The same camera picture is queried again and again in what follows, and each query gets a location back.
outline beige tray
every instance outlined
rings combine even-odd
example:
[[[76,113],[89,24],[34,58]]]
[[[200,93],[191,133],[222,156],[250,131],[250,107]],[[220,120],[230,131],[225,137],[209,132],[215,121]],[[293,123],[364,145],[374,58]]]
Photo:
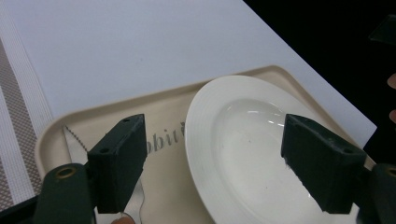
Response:
[[[263,79],[294,95],[324,120],[327,128],[354,144],[282,68],[269,66],[237,75]],[[118,121],[144,113],[148,157],[141,176],[146,197],[141,211],[142,222],[213,223],[192,181],[183,138],[184,121],[192,98],[208,81],[78,111],[55,120],[38,139],[35,147],[35,161],[41,178],[51,169],[70,162],[64,125],[87,148],[92,148]]]

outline white table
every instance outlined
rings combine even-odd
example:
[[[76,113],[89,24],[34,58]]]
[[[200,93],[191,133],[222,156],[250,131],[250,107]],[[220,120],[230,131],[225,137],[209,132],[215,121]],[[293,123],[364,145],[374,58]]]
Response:
[[[360,147],[375,131],[241,0],[3,0],[0,35],[35,137],[72,111],[272,64],[293,74]],[[39,186],[10,101],[3,93],[0,210]]]

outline dark floor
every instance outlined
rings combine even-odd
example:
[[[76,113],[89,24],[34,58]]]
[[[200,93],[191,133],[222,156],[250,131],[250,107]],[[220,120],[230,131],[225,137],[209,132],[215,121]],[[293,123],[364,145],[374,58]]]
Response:
[[[387,85],[396,73],[396,46],[369,39],[396,15],[396,1],[245,2],[377,126],[364,150],[376,162],[396,164],[396,125],[389,120],[396,90]]]

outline round ceramic plate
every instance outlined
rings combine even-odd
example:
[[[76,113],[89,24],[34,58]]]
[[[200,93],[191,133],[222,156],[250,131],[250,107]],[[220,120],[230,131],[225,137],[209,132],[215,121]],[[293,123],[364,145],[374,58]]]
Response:
[[[217,223],[355,223],[320,210],[280,156],[286,114],[320,118],[292,95],[255,77],[203,86],[186,119],[186,150],[198,192]]]

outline black object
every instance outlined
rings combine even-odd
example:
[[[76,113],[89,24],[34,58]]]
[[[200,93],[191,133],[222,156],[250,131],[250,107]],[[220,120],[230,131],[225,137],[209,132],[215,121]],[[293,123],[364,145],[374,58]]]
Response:
[[[396,223],[396,166],[364,167],[367,154],[312,119],[287,114],[281,156],[323,211],[359,223]]]
[[[143,114],[122,119],[88,153],[88,162],[48,172],[34,223],[94,223],[98,213],[123,212],[143,172],[147,142]]]

